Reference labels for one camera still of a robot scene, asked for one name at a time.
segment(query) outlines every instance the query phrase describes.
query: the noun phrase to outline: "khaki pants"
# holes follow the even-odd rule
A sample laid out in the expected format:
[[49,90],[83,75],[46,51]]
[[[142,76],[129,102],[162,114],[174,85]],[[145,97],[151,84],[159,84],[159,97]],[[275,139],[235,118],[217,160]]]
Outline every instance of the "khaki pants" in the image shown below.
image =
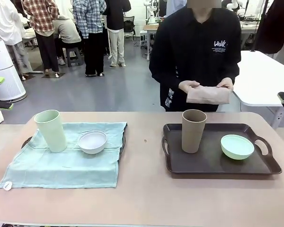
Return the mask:
[[112,48],[112,66],[117,65],[118,48],[119,48],[119,63],[125,63],[124,61],[124,30],[114,33],[109,31],[109,38]]

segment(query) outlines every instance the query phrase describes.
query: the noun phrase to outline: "light green cup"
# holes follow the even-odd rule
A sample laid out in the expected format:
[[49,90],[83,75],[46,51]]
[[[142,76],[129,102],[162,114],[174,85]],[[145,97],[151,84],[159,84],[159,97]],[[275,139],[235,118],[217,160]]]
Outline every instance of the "light green cup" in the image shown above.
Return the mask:
[[59,111],[43,111],[35,116],[34,121],[52,152],[58,153],[66,149],[66,138]]

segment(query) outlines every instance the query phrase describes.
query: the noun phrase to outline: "tray handle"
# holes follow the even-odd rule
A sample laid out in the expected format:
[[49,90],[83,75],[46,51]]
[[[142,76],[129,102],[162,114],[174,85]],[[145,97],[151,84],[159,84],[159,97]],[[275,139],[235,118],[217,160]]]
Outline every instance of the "tray handle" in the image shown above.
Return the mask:
[[166,151],[165,142],[167,143],[167,140],[166,140],[166,138],[163,136],[163,137],[162,137],[162,147],[163,147],[163,151],[164,151],[165,156],[166,156],[166,157],[169,157],[169,152]]
[[270,146],[270,144],[267,142],[267,140],[264,139],[264,138],[262,138],[262,137],[260,137],[260,136],[256,136],[254,142],[256,142],[257,140],[262,141],[262,142],[265,144],[265,146],[267,147],[267,150],[268,150],[268,154],[267,154],[267,155],[272,156],[272,155],[273,155],[273,149],[271,148],[271,146]]

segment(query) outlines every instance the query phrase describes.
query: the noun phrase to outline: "beige cup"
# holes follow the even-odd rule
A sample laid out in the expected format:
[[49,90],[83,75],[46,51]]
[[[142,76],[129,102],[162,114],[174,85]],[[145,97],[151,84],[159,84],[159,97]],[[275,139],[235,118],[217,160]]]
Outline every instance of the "beige cup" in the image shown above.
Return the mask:
[[196,153],[199,149],[207,116],[200,110],[186,110],[182,114],[182,149]]

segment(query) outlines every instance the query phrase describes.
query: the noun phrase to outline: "dark brown tray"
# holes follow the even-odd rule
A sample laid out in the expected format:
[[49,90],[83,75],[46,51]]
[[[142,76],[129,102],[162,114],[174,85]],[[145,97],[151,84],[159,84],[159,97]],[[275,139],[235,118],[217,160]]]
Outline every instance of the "dark brown tray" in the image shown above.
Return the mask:
[[[221,138],[228,134],[249,139],[255,146],[255,152],[245,160],[233,160],[227,157],[221,148]],[[261,149],[255,144],[256,140],[262,141],[267,146],[267,155],[262,154]],[[164,125],[162,146],[166,167],[174,174],[273,175],[282,172],[273,157],[269,143],[257,136],[246,124],[206,124],[199,150],[195,154],[184,152],[181,141],[181,124]]]

